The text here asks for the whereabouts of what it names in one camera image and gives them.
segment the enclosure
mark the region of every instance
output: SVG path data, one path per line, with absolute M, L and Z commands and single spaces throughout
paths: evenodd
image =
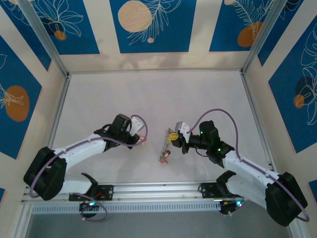
M 0 5 L 0 237 L 314 237 L 315 0 Z M 206 198 L 199 187 L 226 169 L 203 150 L 183 154 L 167 140 L 177 122 L 192 128 L 210 109 L 232 115 L 245 158 L 296 178 L 310 222 L 282 227 L 261 206 L 236 197 L 241 211 L 219 213 L 229 200 Z M 94 155 L 67 172 L 113 185 L 102 201 L 104 223 L 82 221 L 80 203 L 67 193 L 49 201 L 30 197 L 23 177 L 39 149 L 74 144 L 118 114 L 141 116 L 146 141 Z M 210 120 L 234 147 L 230 117 L 211 112 L 202 121 Z M 145 129 L 137 133 L 146 136 Z

